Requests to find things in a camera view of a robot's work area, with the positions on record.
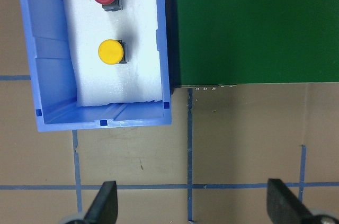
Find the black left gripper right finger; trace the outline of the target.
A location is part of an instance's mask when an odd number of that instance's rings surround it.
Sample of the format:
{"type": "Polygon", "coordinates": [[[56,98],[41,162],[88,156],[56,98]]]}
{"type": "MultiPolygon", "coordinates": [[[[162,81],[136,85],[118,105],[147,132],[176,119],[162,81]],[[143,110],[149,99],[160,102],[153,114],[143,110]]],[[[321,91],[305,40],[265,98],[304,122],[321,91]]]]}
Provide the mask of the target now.
{"type": "Polygon", "coordinates": [[[272,223],[316,223],[313,215],[289,190],[282,180],[270,178],[267,182],[266,209],[272,223]]]}

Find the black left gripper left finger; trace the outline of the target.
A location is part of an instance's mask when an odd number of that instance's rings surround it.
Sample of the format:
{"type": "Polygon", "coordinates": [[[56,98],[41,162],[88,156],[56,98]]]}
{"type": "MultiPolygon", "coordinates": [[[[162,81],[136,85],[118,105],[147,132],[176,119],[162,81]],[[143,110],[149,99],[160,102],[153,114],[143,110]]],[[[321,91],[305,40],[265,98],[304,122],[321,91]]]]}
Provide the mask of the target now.
{"type": "Polygon", "coordinates": [[[116,181],[106,181],[84,216],[85,223],[112,223],[118,218],[118,197],[116,181]]]}

